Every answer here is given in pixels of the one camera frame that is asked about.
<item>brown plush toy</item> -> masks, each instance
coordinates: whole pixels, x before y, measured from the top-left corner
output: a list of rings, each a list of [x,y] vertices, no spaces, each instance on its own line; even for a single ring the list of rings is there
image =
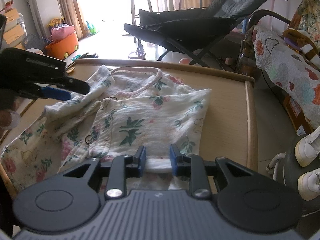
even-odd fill
[[[288,38],[301,50],[301,53],[305,58],[320,69],[320,58],[318,56],[319,51],[310,39],[310,35],[304,30],[288,29],[282,33],[284,38]]]

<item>floral shirt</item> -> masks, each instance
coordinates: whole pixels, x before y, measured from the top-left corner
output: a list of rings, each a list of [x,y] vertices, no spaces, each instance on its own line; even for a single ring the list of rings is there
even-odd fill
[[[72,93],[71,100],[46,106],[2,153],[18,191],[89,158],[106,162],[134,155],[140,145],[146,147],[145,171],[151,174],[171,172],[172,143],[182,154],[199,154],[210,89],[194,90],[157,68],[109,71],[102,65],[87,82],[87,95]],[[175,183],[165,180],[167,188]],[[140,182],[128,187],[140,188]]]

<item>ridged gray plastic surface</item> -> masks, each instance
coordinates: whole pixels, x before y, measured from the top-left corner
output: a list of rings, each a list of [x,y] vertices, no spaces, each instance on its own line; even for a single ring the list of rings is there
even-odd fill
[[[245,232],[224,220],[209,201],[191,198],[185,190],[132,190],[112,200],[80,228],[60,235],[22,230],[15,240],[301,240],[294,230],[275,235]]]

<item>pink basket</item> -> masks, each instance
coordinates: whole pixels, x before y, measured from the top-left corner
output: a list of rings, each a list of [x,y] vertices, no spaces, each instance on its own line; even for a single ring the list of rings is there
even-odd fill
[[[61,41],[64,38],[68,37],[75,31],[75,26],[67,26],[67,27],[60,27],[60,28],[53,28],[51,31],[52,40],[55,42]]]

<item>white sneaker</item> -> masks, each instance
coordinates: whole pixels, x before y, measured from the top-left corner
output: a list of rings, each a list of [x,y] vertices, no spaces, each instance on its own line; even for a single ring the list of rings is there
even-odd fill
[[[300,166],[306,167],[318,156],[320,152],[320,127],[313,133],[298,141],[294,154]]]
[[[307,172],[298,179],[298,190],[304,200],[312,200],[320,195],[320,169]]]

